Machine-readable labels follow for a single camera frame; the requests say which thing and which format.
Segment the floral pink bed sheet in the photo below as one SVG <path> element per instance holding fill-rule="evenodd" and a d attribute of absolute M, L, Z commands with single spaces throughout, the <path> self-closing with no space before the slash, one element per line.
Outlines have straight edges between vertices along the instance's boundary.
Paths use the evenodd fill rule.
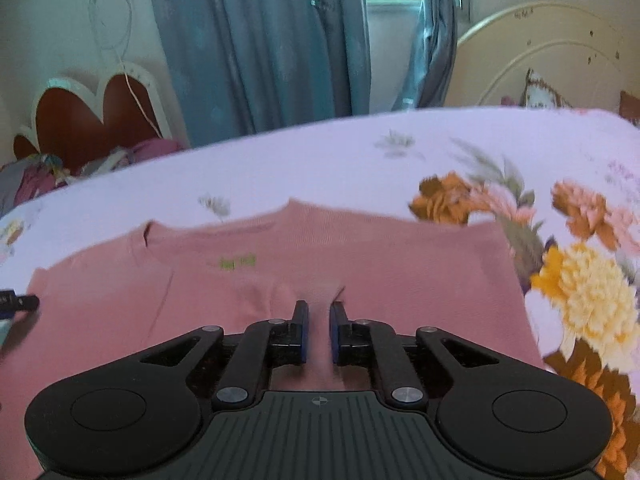
<path fill-rule="evenodd" d="M 602 110 L 475 107 L 331 120 L 154 158 L 18 206 L 1 283 L 155 222 L 201 229 L 299 202 L 497 223 L 539 365 L 608 406 L 608 479 L 639 474 L 639 131 Z"/>

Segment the blue-grey left curtain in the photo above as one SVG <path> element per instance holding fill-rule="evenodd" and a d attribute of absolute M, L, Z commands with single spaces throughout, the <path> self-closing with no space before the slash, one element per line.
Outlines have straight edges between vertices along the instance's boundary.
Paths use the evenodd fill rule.
<path fill-rule="evenodd" d="M 192 146 L 370 110 L 366 0 L 152 0 Z"/>

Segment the cream round headboard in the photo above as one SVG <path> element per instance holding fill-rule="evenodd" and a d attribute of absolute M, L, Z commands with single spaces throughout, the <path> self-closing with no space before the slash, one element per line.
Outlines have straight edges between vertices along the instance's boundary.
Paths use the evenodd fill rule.
<path fill-rule="evenodd" d="M 620 94 L 639 94 L 639 46 L 579 6 L 532 2 L 500 11 L 458 41 L 445 104 L 518 102 L 530 71 L 571 106 L 616 113 Z"/>

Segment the pink knit sweater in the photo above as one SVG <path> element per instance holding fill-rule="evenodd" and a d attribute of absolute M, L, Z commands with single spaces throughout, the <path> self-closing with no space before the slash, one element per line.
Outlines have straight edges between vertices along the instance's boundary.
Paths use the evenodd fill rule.
<path fill-rule="evenodd" d="M 331 363 L 330 303 L 411 334 L 431 325 L 539 365 L 510 249 L 495 222 L 442 226 L 299 202 L 201 229 L 150 222 L 32 274 L 35 318 L 1 355 L 1 474 L 39 472 L 24 430 L 32 398 L 67 376 L 204 325 L 239 333 L 310 309 L 309 360 L 274 375 L 282 389 L 352 389 Z"/>

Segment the orange patterned pillow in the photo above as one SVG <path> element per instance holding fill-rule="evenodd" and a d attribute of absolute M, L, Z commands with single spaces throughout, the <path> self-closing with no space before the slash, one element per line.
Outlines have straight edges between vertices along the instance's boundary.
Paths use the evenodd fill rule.
<path fill-rule="evenodd" d="M 640 99 L 626 91 L 620 92 L 618 114 L 638 128 L 640 126 Z"/>

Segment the blue-grey tied right curtain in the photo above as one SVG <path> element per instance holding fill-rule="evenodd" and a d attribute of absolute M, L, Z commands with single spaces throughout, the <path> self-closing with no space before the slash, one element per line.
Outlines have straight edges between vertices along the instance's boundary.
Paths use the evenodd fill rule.
<path fill-rule="evenodd" d="M 422 0 L 408 70 L 393 110 L 441 107 L 457 53 L 454 0 Z"/>

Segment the patterned cushion with brown trim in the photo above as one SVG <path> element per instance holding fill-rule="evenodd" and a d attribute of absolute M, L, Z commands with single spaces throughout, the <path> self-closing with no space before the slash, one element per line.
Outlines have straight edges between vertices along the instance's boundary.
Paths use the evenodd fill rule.
<path fill-rule="evenodd" d="M 545 108 L 546 110 L 572 108 L 567 99 L 532 68 L 527 71 L 525 76 L 522 105 L 527 108 Z"/>

